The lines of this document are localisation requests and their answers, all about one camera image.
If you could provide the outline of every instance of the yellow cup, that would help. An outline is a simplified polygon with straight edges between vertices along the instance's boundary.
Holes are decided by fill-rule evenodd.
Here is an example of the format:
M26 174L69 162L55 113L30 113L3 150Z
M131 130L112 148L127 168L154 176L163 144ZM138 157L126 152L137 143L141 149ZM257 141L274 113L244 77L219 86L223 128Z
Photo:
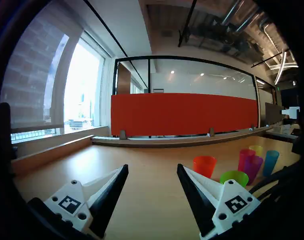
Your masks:
M249 146L249 149L254 150L256 152L256 156L262 157L263 154L263 148L261 146L258 145L252 145Z

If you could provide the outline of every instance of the table surface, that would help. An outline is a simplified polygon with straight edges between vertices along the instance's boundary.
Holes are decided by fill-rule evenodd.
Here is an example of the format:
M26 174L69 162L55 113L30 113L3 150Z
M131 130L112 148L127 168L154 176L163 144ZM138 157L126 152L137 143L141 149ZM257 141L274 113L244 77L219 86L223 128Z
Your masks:
M176 174L177 164L182 163L192 169L194 157L213 156L217 164L212 179L218 181L222 173L237 170L239 151L250 145L262 146L264 156L267 150L279 151L274 171L299 159L299 155L291 152L291 143L258 136L187 148L92 145L16 178L15 184L26 201L33 197L44 201L72 179L84 184L128 164L129 175L106 229L106 240L199 239L196 221ZM253 184L262 178L261 168Z

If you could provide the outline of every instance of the orange panel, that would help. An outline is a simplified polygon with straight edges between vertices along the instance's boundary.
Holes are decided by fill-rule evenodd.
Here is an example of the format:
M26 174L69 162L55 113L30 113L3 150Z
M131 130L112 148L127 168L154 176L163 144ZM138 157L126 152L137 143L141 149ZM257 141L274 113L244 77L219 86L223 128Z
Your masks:
M257 101L187 93L120 94L111 98L111 132L127 136L228 132L257 126Z

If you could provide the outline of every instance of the pink cup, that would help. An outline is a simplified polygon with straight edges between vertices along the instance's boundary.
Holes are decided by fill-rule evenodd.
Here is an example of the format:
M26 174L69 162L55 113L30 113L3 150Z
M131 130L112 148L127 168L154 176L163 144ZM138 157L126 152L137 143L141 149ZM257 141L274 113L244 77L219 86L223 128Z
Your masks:
M248 156L245 159L244 173L247 174L249 180L247 185L251 185L263 163L263 159L259 156Z
M245 159L247 157L254 157L255 151L251 149L243 149L239 152L239 162L238 162L238 171L243 172L245 167Z

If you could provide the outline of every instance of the brick wall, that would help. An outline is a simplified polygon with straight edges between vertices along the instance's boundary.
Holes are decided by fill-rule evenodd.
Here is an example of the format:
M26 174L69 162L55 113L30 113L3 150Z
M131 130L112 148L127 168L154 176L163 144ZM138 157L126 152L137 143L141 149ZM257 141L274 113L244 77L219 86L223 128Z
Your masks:
M43 125L44 113L49 112L49 104L44 107L46 84L52 85L47 86L48 91L52 91L57 67L53 59L64 37L64 33L53 26L55 21L46 8L39 13L9 60L0 102L8 102L11 107L12 128ZM51 96L52 93L46 94L47 98Z

